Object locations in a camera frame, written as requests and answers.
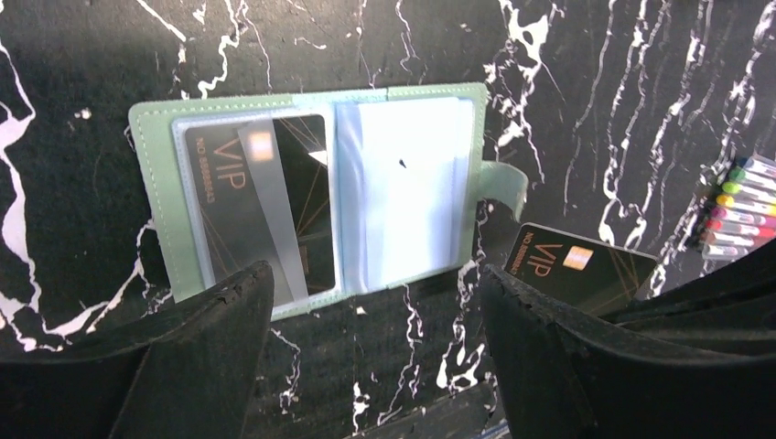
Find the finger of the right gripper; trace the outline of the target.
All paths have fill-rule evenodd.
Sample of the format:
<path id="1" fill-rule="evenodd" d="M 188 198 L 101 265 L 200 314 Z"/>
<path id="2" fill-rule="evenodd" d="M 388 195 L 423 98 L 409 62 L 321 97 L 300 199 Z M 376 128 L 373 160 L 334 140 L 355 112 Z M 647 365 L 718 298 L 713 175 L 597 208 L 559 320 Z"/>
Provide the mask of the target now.
<path id="1" fill-rule="evenodd" d="M 775 242 L 604 320 L 647 337 L 752 357 L 775 355 Z"/>

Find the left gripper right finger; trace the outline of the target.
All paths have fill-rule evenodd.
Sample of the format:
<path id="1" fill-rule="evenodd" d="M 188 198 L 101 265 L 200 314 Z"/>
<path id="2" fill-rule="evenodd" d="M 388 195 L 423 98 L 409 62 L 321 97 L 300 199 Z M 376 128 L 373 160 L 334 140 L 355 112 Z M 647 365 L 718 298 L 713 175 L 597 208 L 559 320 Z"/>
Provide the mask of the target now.
<path id="1" fill-rule="evenodd" d="M 514 438 L 772 438 L 775 357 L 617 327 L 495 266 L 485 333 Z"/>

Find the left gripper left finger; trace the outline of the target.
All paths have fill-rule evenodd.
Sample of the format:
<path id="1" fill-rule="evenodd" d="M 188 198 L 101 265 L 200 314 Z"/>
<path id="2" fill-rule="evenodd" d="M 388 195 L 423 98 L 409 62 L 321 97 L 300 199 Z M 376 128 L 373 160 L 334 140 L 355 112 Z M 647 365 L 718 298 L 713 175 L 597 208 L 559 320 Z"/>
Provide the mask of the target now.
<path id="1" fill-rule="evenodd" d="M 273 309 L 256 262 L 167 310 L 1 361 L 4 438 L 240 438 Z"/>

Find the green card holder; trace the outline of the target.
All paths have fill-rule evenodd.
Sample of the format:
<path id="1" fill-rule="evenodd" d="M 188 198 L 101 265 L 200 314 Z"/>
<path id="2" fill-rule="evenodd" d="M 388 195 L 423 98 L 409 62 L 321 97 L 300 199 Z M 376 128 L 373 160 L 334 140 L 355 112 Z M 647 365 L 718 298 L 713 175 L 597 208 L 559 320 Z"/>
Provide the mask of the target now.
<path id="1" fill-rule="evenodd" d="M 273 316 L 466 264 L 477 205 L 528 179 L 483 158 L 477 82 L 141 102 L 131 135 L 174 299 L 270 264 Z"/>

